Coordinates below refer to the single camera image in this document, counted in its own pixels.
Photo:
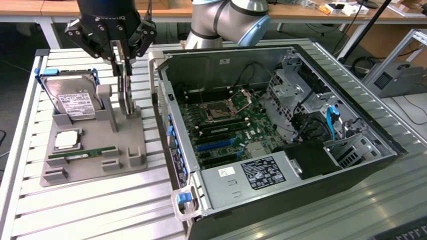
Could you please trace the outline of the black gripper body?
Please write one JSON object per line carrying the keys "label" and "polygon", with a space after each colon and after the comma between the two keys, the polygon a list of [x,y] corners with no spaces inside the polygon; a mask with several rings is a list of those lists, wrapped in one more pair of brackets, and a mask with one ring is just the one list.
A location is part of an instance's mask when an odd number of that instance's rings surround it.
{"label": "black gripper body", "polygon": [[110,40],[118,40],[119,27],[123,27],[124,38],[142,23],[142,17],[134,0],[79,0],[80,20],[87,23],[103,22],[107,26]]}

